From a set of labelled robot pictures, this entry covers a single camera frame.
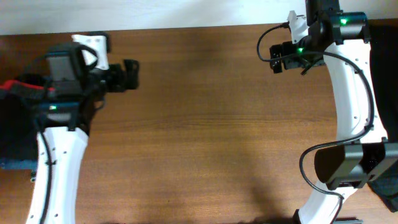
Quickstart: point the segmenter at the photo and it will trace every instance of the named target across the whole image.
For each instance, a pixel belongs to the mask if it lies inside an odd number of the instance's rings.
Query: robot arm
[[[73,35],[75,42],[52,47],[45,59],[50,79],[44,86],[9,80],[0,97],[16,95],[38,131],[38,168],[26,223],[75,223],[81,160],[96,108],[109,92],[138,87],[139,64],[108,64],[109,36],[103,32]]]
[[[272,46],[271,60],[261,59],[271,62],[274,73],[282,72],[282,63],[286,70],[304,68],[302,75],[313,66],[326,64],[335,95],[337,141],[361,136],[358,141],[329,145],[316,153],[319,181],[307,203],[296,211],[294,222],[329,224],[335,220],[342,202],[398,160],[398,145],[388,142],[374,101],[366,16],[363,12],[344,13],[337,0],[308,0],[306,5],[306,17],[297,16],[294,11],[289,14],[292,41]],[[359,67],[363,77],[349,63],[322,52],[348,59]]]

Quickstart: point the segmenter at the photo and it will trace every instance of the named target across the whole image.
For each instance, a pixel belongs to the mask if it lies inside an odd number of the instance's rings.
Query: black mount
[[[315,172],[329,190],[352,186],[360,189],[376,180],[398,161],[398,143],[347,144],[320,149]]]
[[[371,40],[368,19],[363,12],[343,12],[338,0],[308,0],[307,25],[308,35],[298,43],[284,42],[270,48],[271,58],[283,57],[301,51],[323,52],[332,43],[343,44],[344,40],[363,39],[365,43]],[[274,73],[285,70],[305,68],[302,75],[314,67],[324,65],[323,57],[306,55],[271,63]]]
[[[89,35],[105,36],[107,52],[110,51],[108,34],[92,32]],[[42,129],[67,126],[69,131],[81,128],[89,134],[91,120],[104,105],[105,94],[138,88],[139,62],[124,60],[125,71],[120,64],[111,64],[108,70],[102,70],[96,68],[97,60],[86,65],[82,50],[97,57],[95,50],[76,42],[51,47],[45,55],[50,78],[44,80],[38,75],[41,84],[26,83],[23,80],[29,75],[25,74],[21,80],[15,80],[8,91],[2,91],[3,95],[26,99]],[[103,105],[97,108],[96,103],[100,101]]]

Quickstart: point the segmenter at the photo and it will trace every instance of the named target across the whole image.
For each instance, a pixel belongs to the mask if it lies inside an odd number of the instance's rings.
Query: black fabric
[[[398,141],[398,28],[371,26],[371,72],[377,108],[390,142]],[[369,183],[391,212],[398,211],[398,162]]]
[[[42,86],[40,75],[25,74],[20,82]],[[0,98],[0,158],[37,160],[36,131],[32,119],[20,99],[14,95]]]

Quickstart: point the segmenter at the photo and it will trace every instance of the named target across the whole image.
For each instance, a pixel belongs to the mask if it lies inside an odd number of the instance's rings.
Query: red wire
[[[35,90],[44,90],[44,87],[42,87],[42,86],[22,83],[22,82],[17,81],[17,80],[8,80],[8,81],[6,81],[2,86],[0,85],[0,89],[10,90],[13,85],[21,85],[21,86],[24,86],[24,87],[27,87],[27,88],[32,88],[32,89],[35,89]]]

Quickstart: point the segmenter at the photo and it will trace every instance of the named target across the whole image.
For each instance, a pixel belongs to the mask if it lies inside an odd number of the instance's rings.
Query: brown tabletop
[[[111,63],[141,63],[140,87],[106,96],[80,169],[76,223],[237,223],[291,217],[311,188],[299,156],[335,139],[326,67],[273,74],[256,55],[272,25],[109,32]],[[288,41],[277,30],[263,42]],[[70,34],[0,37],[0,81]],[[313,156],[305,161],[313,181]],[[24,223],[29,171],[0,170],[0,223]],[[368,186],[340,217],[396,223]]]

